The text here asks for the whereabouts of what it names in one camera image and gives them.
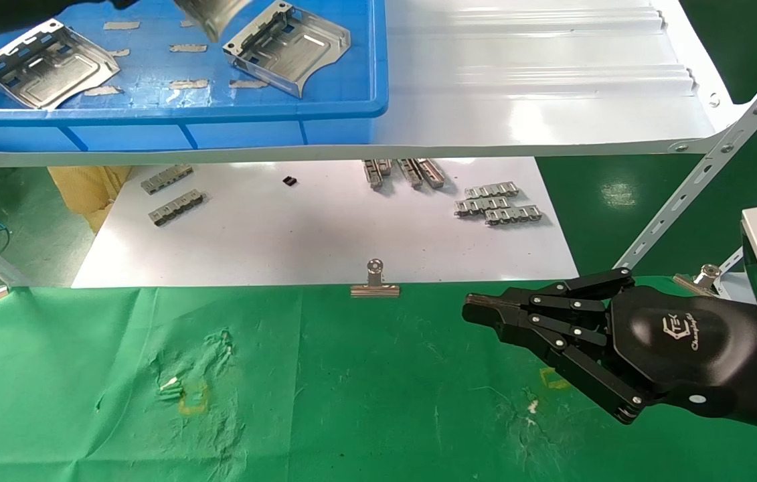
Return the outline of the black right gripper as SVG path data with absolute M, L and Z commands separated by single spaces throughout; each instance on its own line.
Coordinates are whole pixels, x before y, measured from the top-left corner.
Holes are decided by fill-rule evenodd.
M 757 425 L 757 308 L 634 286 L 632 269 L 615 268 L 497 296 L 471 293 L 464 320 L 527 349 L 623 425 L 641 414 L 647 394 L 699 417 Z M 615 354 L 641 390 L 617 375 Z

